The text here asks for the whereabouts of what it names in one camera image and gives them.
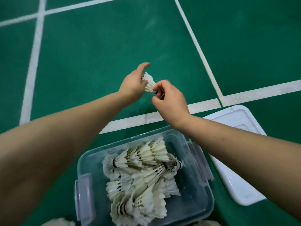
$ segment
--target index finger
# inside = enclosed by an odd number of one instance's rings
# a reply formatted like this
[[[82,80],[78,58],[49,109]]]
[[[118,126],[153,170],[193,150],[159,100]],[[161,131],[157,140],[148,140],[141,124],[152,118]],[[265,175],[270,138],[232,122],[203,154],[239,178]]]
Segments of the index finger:
[[[138,67],[137,67],[137,71],[138,73],[143,73],[144,69],[149,67],[150,63],[141,63]]]
[[[168,80],[162,80],[156,83],[153,87],[153,91],[158,91],[160,88],[163,88],[164,92],[168,91],[172,87],[172,84]]]

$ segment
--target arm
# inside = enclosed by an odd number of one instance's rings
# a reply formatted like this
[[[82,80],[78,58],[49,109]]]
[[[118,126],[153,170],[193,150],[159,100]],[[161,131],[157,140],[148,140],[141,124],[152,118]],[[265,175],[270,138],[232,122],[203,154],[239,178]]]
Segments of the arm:
[[[147,81],[139,65],[118,92],[31,121],[0,135],[0,222],[19,225],[47,189],[124,107],[138,100]]]
[[[163,80],[152,102],[175,129],[193,139],[268,199],[301,220],[301,145],[190,115],[183,94]],[[158,99],[165,92],[164,100]]]

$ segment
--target person's left arm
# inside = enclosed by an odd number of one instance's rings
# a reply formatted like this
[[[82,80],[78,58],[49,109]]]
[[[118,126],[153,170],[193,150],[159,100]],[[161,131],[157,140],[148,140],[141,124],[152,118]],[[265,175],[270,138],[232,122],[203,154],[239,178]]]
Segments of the person's left arm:
[[[98,100],[48,115],[0,135],[0,222],[19,225],[52,183],[126,106],[143,94],[149,63]]]

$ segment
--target transparent storage bin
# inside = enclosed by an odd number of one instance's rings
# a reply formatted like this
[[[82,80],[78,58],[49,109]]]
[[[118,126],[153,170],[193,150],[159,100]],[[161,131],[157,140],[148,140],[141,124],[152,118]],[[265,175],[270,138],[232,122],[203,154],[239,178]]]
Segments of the transparent storage bin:
[[[212,173],[201,148],[186,139],[170,126],[121,140],[85,152],[77,165],[78,180],[75,182],[75,206],[82,226],[115,225],[107,198],[102,161],[112,153],[120,153],[128,147],[163,136],[167,151],[174,154],[186,167],[178,171],[175,181],[181,196],[165,199],[167,216],[154,219],[149,226],[186,225],[208,217],[213,211],[214,197],[208,180]]]

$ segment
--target white line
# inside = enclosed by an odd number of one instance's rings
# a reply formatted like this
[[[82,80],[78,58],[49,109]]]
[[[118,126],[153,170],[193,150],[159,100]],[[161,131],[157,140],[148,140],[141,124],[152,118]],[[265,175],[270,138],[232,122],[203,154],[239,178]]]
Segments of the white line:
[[[282,83],[274,86],[268,86],[260,89],[254,89],[224,96],[223,106],[236,105],[244,102],[255,101],[300,90],[301,80],[296,80],[288,83]]]
[[[183,11],[183,9],[182,9],[179,1],[175,0],[175,3],[176,3],[176,5],[177,5],[177,7],[178,7],[178,9],[180,11],[180,14],[181,14],[181,16],[182,16],[182,18],[183,18],[183,20],[185,22],[185,25],[186,25],[186,27],[187,27],[187,29],[189,31],[189,34],[190,34],[190,36],[191,36],[191,38],[192,38],[192,40],[194,42],[194,45],[197,48],[198,53],[199,53],[199,55],[200,55],[200,57],[201,57],[201,59],[203,61],[205,69],[206,69],[206,71],[207,71],[207,73],[209,75],[209,78],[210,78],[210,80],[212,82],[212,85],[213,85],[213,87],[214,87],[214,89],[215,89],[215,91],[217,93],[217,96],[219,97],[222,105],[224,106],[223,94],[222,94],[222,92],[221,92],[221,90],[220,90],[220,88],[219,88],[219,86],[218,86],[218,84],[217,84],[217,82],[215,80],[215,77],[213,76],[213,73],[212,73],[212,71],[211,71],[211,69],[209,67],[209,64],[208,64],[208,62],[207,62],[207,60],[205,58],[205,55],[204,55],[204,53],[203,53],[203,51],[202,51],[202,49],[201,49],[201,47],[200,47],[200,45],[199,45],[199,43],[197,41],[197,38],[195,37],[195,35],[194,35],[194,33],[193,33],[193,31],[192,31],[192,29],[190,27],[190,24],[189,24],[189,22],[188,22],[188,20],[187,20],[187,18],[185,16],[185,14],[184,14],[184,11]]]
[[[217,98],[188,105],[188,109],[191,114],[200,113],[216,108],[221,108],[221,105]],[[161,117],[159,112],[147,113],[135,117],[124,118],[121,120],[111,121],[110,123],[108,123],[107,126],[104,127],[104,129],[99,134],[136,127],[144,124],[150,124],[162,120],[163,118]]]
[[[57,8],[57,9],[47,10],[45,12],[45,14],[49,15],[49,14],[54,14],[54,13],[60,13],[60,12],[64,12],[64,11],[68,11],[68,10],[72,10],[72,9],[78,9],[78,8],[82,8],[82,7],[86,7],[86,6],[90,6],[90,5],[97,5],[97,4],[108,2],[108,1],[114,1],[114,0],[92,0],[92,1],[82,2],[79,4],[74,4],[74,5],[69,5],[69,6],[65,6],[65,7],[61,7],[61,8]]]
[[[27,21],[27,20],[31,20],[31,19],[34,19],[36,17],[37,17],[37,14],[34,13],[34,14],[25,15],[25,16],[17,17],[17,18],[10,19],[10,20],[5,20],[5,21],[0,22],[0,27],[20,23],[20,22]]]
[[[38,67],[41,40],[43,33],[44,15],[45,15],[46,0],[40,0],[39,11],[37,13],[36,30],[33,39],[32,51],[27,72],[23,104],[20,116],[20,125],[30,121],[32,109],[33,91],[36,83],[36,72]]]

